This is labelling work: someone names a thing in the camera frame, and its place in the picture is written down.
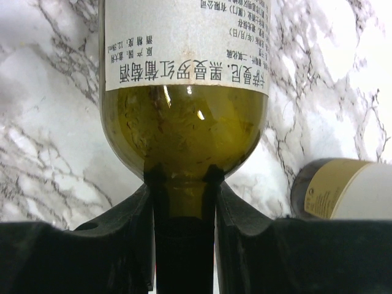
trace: white marble surface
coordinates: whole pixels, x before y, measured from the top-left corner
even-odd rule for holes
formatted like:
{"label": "white marble surface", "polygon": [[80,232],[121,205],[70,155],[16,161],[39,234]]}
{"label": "white marble surface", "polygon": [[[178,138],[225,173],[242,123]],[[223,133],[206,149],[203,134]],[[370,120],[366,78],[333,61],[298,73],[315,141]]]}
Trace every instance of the white marble surface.
{"label": "white marble surface", "polygon": [[[392,162],[385,0],[273,0],[268,123],[228,179],[271,217],[327,156]],[[73,229],[141,181],[111,151],[97,93],[97,1],[0,0],[0,221]]]}

